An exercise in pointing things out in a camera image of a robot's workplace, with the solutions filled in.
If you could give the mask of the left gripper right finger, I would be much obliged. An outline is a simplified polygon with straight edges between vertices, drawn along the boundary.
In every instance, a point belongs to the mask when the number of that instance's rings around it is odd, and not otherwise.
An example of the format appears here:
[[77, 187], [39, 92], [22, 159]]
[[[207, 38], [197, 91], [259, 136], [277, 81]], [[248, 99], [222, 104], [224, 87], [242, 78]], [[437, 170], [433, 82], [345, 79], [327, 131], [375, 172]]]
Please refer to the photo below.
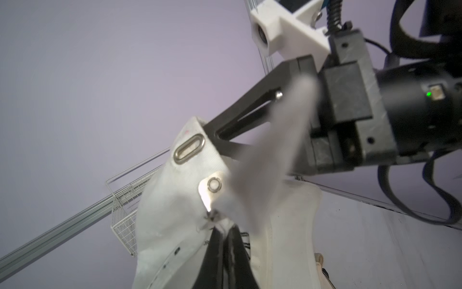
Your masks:
[[229, 289], [258, 289], [253, 276], [250, 261], [241, 238], [241, 232], [235, 225], [225, 239], [225, 269]]

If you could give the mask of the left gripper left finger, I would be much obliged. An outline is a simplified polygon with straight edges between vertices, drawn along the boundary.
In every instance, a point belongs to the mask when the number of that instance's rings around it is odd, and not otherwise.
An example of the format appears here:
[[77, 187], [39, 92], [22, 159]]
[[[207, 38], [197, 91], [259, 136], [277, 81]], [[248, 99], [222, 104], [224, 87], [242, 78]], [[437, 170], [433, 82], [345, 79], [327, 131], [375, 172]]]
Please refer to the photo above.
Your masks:
[[224, 241], [222, 233], [214, 228], [208, 249], [192, 289], [222, 289]]

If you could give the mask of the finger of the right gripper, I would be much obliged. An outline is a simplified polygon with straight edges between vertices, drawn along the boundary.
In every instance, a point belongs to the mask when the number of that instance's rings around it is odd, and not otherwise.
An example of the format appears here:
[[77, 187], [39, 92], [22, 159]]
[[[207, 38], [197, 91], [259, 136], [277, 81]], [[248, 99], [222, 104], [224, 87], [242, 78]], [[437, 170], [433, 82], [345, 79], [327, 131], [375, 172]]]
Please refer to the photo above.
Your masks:
[[[228, 140], [215, 140], [215, 147], [221, 155], [236, 159], [240, 153], [246, 149], [252, 148], [253, 145], [235, 143]], [[303, 143], [298, 148], [297, 155], [294, 159], [292, 170], [303, 170]]]

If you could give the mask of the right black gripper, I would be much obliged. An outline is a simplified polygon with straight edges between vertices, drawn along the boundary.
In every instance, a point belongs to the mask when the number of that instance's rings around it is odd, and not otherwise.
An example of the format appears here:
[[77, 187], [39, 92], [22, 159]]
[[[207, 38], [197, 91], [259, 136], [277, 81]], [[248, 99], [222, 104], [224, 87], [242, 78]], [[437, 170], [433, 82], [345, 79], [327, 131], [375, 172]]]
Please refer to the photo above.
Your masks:
[[[318, 74], [322, 96], [294, 163], [295, 175], [352, 171], [392, 163], [397, 143], [365, 39], [360, 30], [328, 38], [332, 53]], [[211, 139], [233, 139], [266, 122], [302, 73], [316, 75], [313, 57], [281, 62], [247, 93], [204, 126]]]

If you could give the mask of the white baseball cap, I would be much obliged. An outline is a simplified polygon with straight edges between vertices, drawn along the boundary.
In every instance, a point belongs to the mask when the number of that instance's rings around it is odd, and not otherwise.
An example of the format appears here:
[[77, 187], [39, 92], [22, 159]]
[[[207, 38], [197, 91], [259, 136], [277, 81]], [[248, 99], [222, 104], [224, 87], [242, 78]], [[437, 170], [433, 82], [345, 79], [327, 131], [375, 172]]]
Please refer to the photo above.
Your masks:
[[166, 161], [138, 205], [133, 288], [154, 288], [156, 276], [166, 285], [202, 249], [211, 227], [228, 236], [232, 225], [250, 235], [261, 288], [321, 288], [312, 238], [321, 190], [288, 178], [320, 95], [319, 82], [301, 75], [270, 110], [270, 128], [236, 157], [223, 158], [206, 140], [188, 160]]

